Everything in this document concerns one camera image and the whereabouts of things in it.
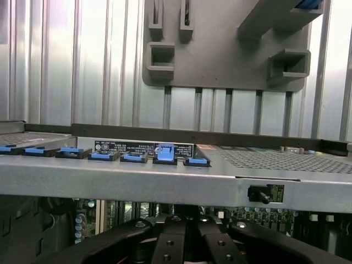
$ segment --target capacitor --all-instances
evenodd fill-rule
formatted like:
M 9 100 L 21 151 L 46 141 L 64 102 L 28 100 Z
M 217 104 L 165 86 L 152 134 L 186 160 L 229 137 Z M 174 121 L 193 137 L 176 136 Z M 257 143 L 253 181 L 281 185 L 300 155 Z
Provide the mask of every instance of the capacitor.
M 94 200 L 93 200 L 93 199 L 89 199 L 88 206 L 89 206 L 90 208 L 93 208 L 94 205 L 95 205 Z
M 77 225 L 75 226 L 75 229 L 76 229 L 77 231 L 81 231 L 81 230 L 83 229 L 83 227 L 82 227 L 81 224 L 77 224 Z
M 76 238 L 81 238 L 81 237 L 82 237 L 82 233 L 79 232 L 79 231 L 77 231 L 77 232 L 75 233 L 75 237 L 76 237 Z
M 79 215 L 76 216 L 75 222 L 77 224 L 81 224 L 82 222 L 84 222 L 86 219 L 86 216 L 82 213 L 80 213 Z

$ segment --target black plastic arm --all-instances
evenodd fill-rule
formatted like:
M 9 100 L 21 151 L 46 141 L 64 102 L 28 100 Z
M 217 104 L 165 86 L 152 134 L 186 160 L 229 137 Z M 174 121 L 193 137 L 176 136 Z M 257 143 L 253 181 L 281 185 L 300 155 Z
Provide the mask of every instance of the black plastic arm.
M 134 246 L 151 231 L 150 222 L 129 221 L 93 238 L 50 255 L 36 264 L 116 264 L 129 256 Z
M 212 217 L 201 216 L 197 220 L 197 227 L 207 244 L 214 264 L 247 264 L 232 238 L 220 231 L 218 224 Z
M 186 217 L 167 217 L 163 232 L 158 237 L 151 264 L 183 264 L 186 229 Z

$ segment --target label sticker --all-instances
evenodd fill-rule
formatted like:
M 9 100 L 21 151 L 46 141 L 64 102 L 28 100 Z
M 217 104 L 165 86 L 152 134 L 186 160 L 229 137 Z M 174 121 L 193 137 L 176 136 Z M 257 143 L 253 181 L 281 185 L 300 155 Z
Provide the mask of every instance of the label sticker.
M 191 144 L 174 144 L 175 154 L 179 158 L 193 157 L 193 145 Z M 158 153 L 159 143 L 152 142 L 133 142 L 133 141 L 95 141 L 95 151 L 101 151 L 102 154 L 130 152 L 135 155 L 142 155 L 148 152 L 148 156 L 153 157 Z

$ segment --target blue latch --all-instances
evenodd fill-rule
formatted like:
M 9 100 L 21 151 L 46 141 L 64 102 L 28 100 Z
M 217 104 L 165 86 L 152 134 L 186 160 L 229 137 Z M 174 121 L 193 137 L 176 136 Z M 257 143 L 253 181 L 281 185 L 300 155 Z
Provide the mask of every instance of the blue latch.
M 8 151 L 8 152 L 10 152 L 11 149 L 12 149 L 11 147 L 0 146 L 0 151 Z
M 100 158 L 102 160 L 109 159 L 111 154 L 100 154 L 100 153 L 93 153 L 91 155 L 92 158 Z
M 60 152 L 81 153 L 81 152 L 83 152 L 83 148 L 62 147 L 62 148 L 60 148 Z
M 38 153 L 38 154 L 44 154 L 45 149 L 44 148 L 26 148 L 25 152 L 26 153 Z
M 173 144 L 159 144 L 157 159 L 159 161 L 173 161 L 175 157 Z
M 131 155 L 131 154 L 126 154 L 123 156 L 123 158 L 128 161 L 142 161 L 143 159 L 142 156 Z
M 208 160 L 206 158 L 189 158 L 188 162 L 194 164 L 207 164 Z

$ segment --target electronic component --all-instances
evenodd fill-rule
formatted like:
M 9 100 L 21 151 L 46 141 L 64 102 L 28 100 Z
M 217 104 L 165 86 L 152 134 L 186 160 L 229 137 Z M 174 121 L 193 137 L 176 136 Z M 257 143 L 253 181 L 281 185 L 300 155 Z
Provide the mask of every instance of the electronic component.
M 74 148 L 74 147 L 62 147 L 59 151 L 55 153 L 56 158 L 75 158 L 83 159 L 88 157 L 88 154 L 92 152 L 91 148 L 84 150 L 83 148 Z
M 148 153 L 145 152 L 142 155 L 136 155 L 128 152 L 120 157 L 120 161 L 133 162 L 133 163 L 146 163 L 148 161 Z
M 3 145 L 3 146 L 0 146 L 0 154 L 20 155 L 22 152 L 22 149 L 23 147 L 18 147 L 17 145 Z
M 185 158 L 183 160 L 183 165 L 194 167 L 210 167 L 210 160 L 207 158 Z
M 75 243 L 81 242 L 84 238 L 95 235 L 96 230 L 96 206 L 93 199 L 75 200 Z
M 120 152 L 114 152 L 109 154 L 102 154 L 101 151 L 88 154 L 88 160 L 94 161 L 115 161 L 120 157 Z
M 26 147 L 22 148 L 22 155 L 36 157 L 53 157 L 59 148 Z
M 173 144 L 159 144 L 158 154 L 153 158 L 153 163 L 177 165 L 175 146 Z

